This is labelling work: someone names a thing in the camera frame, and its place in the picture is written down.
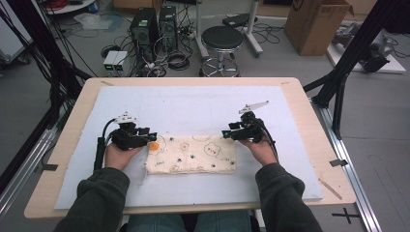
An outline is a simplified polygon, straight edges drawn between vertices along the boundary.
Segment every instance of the tabletop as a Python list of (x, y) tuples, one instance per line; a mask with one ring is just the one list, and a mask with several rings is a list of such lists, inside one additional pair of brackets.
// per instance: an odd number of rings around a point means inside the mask
[[(293, 77), (164, 77), (164, 78), (91, 78), (85, 83), (70, 118), (64, 127), (48, 163), (58, 164), (56, 171), (45, 171), (25, 209), (27, 218), (60, 218), (68, 210), (55, 210), (64, 175), (81, 132), (103, 86), (279, 86), (288, 102), (298, 132), (318, 178), (323, 199), (307, 205), (352, 204), (356, 201), (340, 166), (332, 167), (337, 156), (326, 133), (310, 105), (298, 79)], [(152, 214), (157, 212), (199, 212), (233, 209), (257, 209), (257, 203), (213, 204), (166, 207), (129, 207), (124, 214)]]

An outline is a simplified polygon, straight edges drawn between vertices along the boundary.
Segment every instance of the black tape mark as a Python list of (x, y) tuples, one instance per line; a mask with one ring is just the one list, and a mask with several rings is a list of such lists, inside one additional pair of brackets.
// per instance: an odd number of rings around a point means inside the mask
[(352, 223), (352, 221), (350, 220), (350, 218), (360, 218), (360, 215), (349, 215), (347, 214), (347, 210), (346, 208), (343, 208), (344, 214), (332, 214), (333, 217), (346, 217), (347, 218), (347, 222), (349, 222), (349, 224)]
[(58, 165), (57, 164), (45, 164), (43, 165), (42, 170), (44, 171), (55, 171), (57, 170)]
[(335, 159), (333, 161), (330, 161), (330, 164), (331, 164), (332, 167), (335, 167), (335, 166), (339, 166), (339, 165), (344, 166), (344, 165), (347, 165), (349, 163), (345, 159), (343, 159), (343, 160)]

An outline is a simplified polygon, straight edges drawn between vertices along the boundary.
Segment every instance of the sleeve cuff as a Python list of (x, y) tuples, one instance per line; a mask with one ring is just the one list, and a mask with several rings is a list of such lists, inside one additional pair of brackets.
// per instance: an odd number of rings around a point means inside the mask
[(88, 180), (107, 181), (110, 184), (117, 187), (118, 189), (120, 189), (124, 194), (127, 193), (127, 190), (130, 186), (130, 178), (124, 172), (112, 167), (105, 167), (94, 171), (93, 175), (90, 178), (88, 178)]
[(270, 163), (263, 166), (256, 172), (256, 183), (259, 186), (265, 186), (273, 179), (281, 175), (288, 175), (287, 171), (278, 163)]

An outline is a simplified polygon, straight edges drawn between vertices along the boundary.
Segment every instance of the metal rail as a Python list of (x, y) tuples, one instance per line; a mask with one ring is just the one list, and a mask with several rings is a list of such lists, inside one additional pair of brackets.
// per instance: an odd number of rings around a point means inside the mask
[(37, 164), (40, 162), (43, 155), (50, 147), (50, 144), (56, 134), (56, 127), (53, 127), (51, 130), (45, 130), (43, 132), (38, 143), (32, 149), (25, 162), (20, 166), (12, 180), (3, 191), (3, 194), (0, 196), (0, 221), (9, 211), (18, 194), (23, 189), (31, 174), (35, 170)]
[(366, 230), (371, 232), (381, 232), (382, 229), (380, 228), (376, 215), (374, 214), (370, 206), (370, 202), (367, 199), (365, 190), (362, 187), (360, 179), (356, 173), (355, 167), (353, 166), (352, 160), (350, 159), (349, 154), (347, 153), (346, 147), (344, 146), (343, 141), (337, 138), (337, 135), (332, 129), (333, 118), (331, 111), (329, 110), (329, 108), (320, 108), (317, 105), (313, 105), (313, 107), (317, 107), (321, 114), (321, 117), (324, 121), (326, 130), (329, 135), (329, 139), (334, 146), (337, 157), (340, 160), (346, 160), (348, 162), (348, 164), (344, 165), (342, 168), (347, 176), (347, 179), (350, 182), (350, 185), (353, 187), (353, 190), (356, 193), (356, 205), (358, 206)]

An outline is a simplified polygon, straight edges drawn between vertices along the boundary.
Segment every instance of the white paper sheet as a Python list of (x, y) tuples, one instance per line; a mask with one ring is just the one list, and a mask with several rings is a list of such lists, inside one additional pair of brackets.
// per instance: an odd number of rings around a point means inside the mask
[[(55, 209), (69, 209), (78, 183), (93, 172), (97, 137), (112, 118), (129, 111), (140, 127), (158, 134), (221, 134), (240, 121), (247, 103), (269, 101), (254, 110), (277, 142), (281, 165), (306, 184), (305, 200), (323, 197), (286, 99), (277, 86), (144, 86), (103, 87), (66, 171)], [(112, 124), (107, 133), (118, 129)], [(131, 179), (126, 206), (168, 206), (258, 202), (254, 175), (261, 165), (248, 148), (236, 144), (235, 174), (148, 175), (143, 168), (147, 150), (134, 157), (125, 173)]]

